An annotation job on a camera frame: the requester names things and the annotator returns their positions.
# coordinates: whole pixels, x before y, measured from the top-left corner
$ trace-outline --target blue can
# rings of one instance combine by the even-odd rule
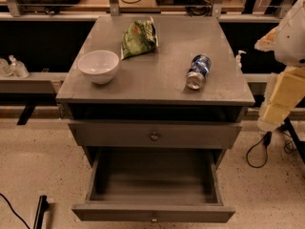
[[[194,90],[200,89],[205,81],[206,77],[210,72],[211,59],[206,55],[197,55],[191,64],[186,77],[186,85]]]

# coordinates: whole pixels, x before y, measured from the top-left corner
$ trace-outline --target bowl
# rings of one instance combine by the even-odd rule
[[[116,75],[119,57],[111,51],[93,51],[81,56],[77,62],[78,69],[91,82],[106,84]]]

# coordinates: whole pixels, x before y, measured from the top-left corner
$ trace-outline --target gray tabletop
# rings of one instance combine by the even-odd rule
[[[94,24],[61,87],[57,99],[79,103],[135,103],[251,106],[254,98],[234,54],[212,17],[153,15],[159,48],[120,61],[116,77],[105,85],[91,83],[77,69],[84,53],[109,50],[121,55],[122,34],[147,15],[103,15]],[[200,91],[185,86],[192,59],[206,54],[212,61]]]

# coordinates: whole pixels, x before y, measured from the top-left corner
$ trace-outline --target green chip bag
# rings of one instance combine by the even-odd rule
[[[158,40],[151,20],[136,20],[123,33],[122,59],[151,52],[158,46]]]

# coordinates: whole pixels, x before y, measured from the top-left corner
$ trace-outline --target open drawer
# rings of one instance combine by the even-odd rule
[[[81,220],[226,222],[213,154],[202,149],[98,148]]]
[[[194,121],[71,120],[79,146],[228,149],[240,123]]]

